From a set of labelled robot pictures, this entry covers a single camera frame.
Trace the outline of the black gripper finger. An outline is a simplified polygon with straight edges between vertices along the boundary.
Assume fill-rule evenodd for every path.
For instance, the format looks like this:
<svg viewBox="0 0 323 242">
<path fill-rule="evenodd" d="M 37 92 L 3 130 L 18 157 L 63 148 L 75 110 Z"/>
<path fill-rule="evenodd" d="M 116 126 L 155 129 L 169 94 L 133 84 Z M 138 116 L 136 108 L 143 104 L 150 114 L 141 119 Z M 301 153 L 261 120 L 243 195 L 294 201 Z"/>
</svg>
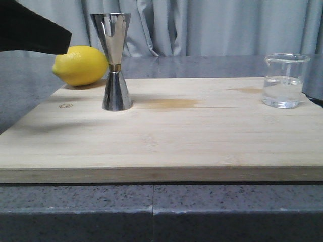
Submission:
<svg viewBox="0 0 323 242">
<path fill-rule="evenodd" d="M 1 1 L 1 51 L 66 54 L 72 33 L 17 1 Z"/>
</svg>

